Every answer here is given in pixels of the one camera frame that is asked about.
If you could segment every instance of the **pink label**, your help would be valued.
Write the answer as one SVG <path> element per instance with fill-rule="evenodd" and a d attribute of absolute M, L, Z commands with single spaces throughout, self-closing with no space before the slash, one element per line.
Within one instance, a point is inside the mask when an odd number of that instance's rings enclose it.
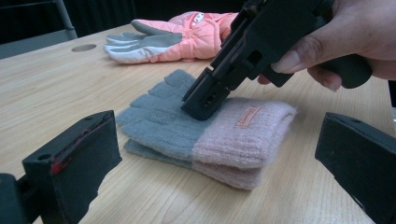
<path fill-rule="evenodd" d="M 262 108 L 262 105 L 254 105 L 248 107 L 244 113 L 242 114 L 241 118 L 239 118 L 238 122 L 236 123 L 235 127 L 237 128 L 247 128 L 250 124 L 251 120 L 254 116 L 259 112 Z"/>

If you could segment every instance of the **hole in table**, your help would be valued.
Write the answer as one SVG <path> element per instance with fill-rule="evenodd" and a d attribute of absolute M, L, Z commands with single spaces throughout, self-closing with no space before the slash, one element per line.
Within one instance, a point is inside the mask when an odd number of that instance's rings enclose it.
<path fill-rule="evenodd" d="M 96 45 L 87 44 L 87 45 L 80 45 L 80 46 L 77 46 L 75 48 L 72 48 L 72 51 L 74 51 L 74 52 L 82 52 L 82 51 L 87 51 L 87 50 L 94 49 L 94 48 L 96 48 Z"/>

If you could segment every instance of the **black plastic object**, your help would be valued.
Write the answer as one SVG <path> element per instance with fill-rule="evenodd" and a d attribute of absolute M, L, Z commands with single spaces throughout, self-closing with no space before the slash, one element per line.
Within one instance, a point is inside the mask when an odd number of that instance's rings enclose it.
<path fill-rule="evenodd" d="M 347 116 L 327 113 L 315 158 L 375 222 L 396 224 L 396 139 Z"/>
<path fill-rule="evenodd" d="M 78 223 L 120 161 L 113 111 L 80 120 L 24 159 L 20 180 L 0 175 L 1 222 Z"/>
<path fill-rule="evenodd" d="M 195 119 L 208 119 L 244 80 L 264 74 L 281 87 L 292 74 L 271 68 L 303 36 L 326 21 L 333 0 L 249 0 L 231 25 L 220 52 L 187 91 L 182 109 Z M 343 79 L 345 88 L 367 81 L 371 68 L 355 55 L 324 64 Z"/>

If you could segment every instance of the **pink and white glove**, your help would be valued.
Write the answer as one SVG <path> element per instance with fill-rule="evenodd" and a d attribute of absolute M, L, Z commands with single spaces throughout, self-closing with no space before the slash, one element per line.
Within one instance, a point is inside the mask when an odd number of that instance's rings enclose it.
<path fill-rule="evenodd" d="M 133 20 L 142 34 L 109 35 L 105 52 L 119 63 L 209 59 L 219 52 L 236 15 L 186 12 L 170 21 Z"/>

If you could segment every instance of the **wooden table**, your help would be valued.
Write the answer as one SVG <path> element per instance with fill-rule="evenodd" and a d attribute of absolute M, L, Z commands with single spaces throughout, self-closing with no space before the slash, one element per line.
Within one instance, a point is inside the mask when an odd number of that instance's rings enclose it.
<path fill-rule="evenodd" d="M 197 77 L 209 64 L 113 62 L 103 51 L 106 35 L 132 30 L 125 25 L 0 61 L 1 173 L 21 177 L 21 160 L 79 119 L 105 110 L 117 115 L 172 71 Z M 97 47 L 72 51 L 86 44 Z M 280 100 L 299 111 L 258 188 L 232 189 L 126 153 L 127 138 L 118 130 L 123 161 L 106 176 L 80 223 L 372 223 L 314 153 L 327 111 L 394 135 L 385 80 L 372 77 L 356 90 L 334 93 L 301 72 L 281 89 L 245 81 L 235 95 Z"/>

